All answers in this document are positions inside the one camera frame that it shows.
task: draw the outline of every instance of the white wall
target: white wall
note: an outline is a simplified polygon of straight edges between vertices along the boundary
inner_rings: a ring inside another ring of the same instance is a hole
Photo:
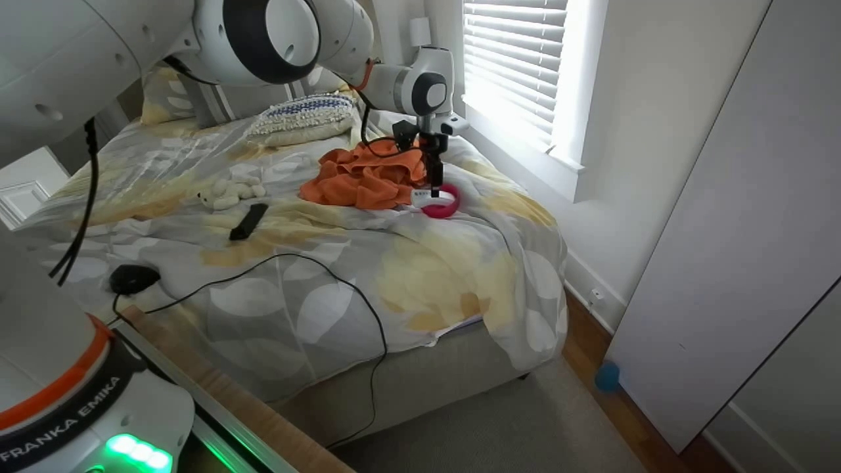
[[[559,217],[573,251],[570,285],[584,297],[603,293],[591,306],[607,325],[636,288],[764,7],[767,0],[608,3],[584,146],[584,201],[564,201],[482,145]]]

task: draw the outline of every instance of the red cloth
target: red cloth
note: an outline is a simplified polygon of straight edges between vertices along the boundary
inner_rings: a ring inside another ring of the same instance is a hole
[[[300,188],[302,198],[363,210],[388,210],[411,201],[411,188],[426,181],[421,150],[397,151],[392,139],[355,150],[331,150],[321,156],[321,170]]]

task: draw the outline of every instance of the white door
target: white door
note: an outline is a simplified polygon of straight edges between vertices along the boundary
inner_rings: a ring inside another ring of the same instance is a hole
[[[773,3],[608,344],[676,448],[841,272],[838,18],[838,0]]]
[[[49,195],[68,181],[54,154],[41,146],[0,167],[0,220],[5,229],[21,225]]]

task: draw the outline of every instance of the bedsheet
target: bedsheet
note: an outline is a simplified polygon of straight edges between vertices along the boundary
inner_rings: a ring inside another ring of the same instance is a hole
[[[160,267],[160,283],[118,298],[125,315],[151,313],[199,344],[263,398],[285,398],[386,350],[432,346],[481,321],[510,363],[527,369],[564,338],[561,258],[555,217],[459,137],[444,176],[463,204],[447,220],[421,210],[355,210],[297,196],[352,126],[285,145],[269,110],[210,130],[189,121],[128,126],[99,151],[93,214],[66,283],[85,309],[109,315],[108,276],[120,262]],[[260,191],[231,208],[199,195],[229,179]],[[89,167],[15,230],[49,267],[82,217]],[[246,241],[229,230],[252,201],[268,213]]]

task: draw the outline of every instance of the window blinds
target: window blinds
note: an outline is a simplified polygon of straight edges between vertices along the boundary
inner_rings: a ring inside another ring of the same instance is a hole
[[[465,103],[551,145],[566,0],[465,0]]]

